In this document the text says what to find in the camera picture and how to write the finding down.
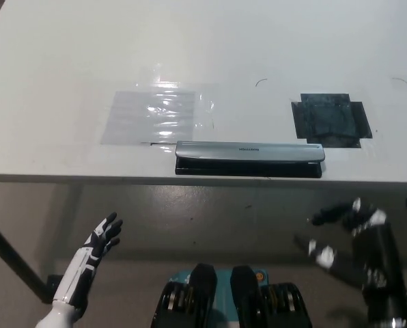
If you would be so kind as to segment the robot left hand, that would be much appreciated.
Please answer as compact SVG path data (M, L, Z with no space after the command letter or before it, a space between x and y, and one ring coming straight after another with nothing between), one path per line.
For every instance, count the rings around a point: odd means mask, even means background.
M123 221L117 213L105 217L74 254L53 299L76 309L87 304L88 294L103 257L119 244Z

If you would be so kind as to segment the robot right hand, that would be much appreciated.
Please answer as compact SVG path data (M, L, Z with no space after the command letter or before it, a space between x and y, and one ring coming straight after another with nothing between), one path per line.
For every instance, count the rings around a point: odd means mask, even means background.
M358 288L364 297L406 297L399 252L387 214L361 198L320 209L313 226L340 222L351 236L346 254L310 236L294 235L294 243L323 271Z

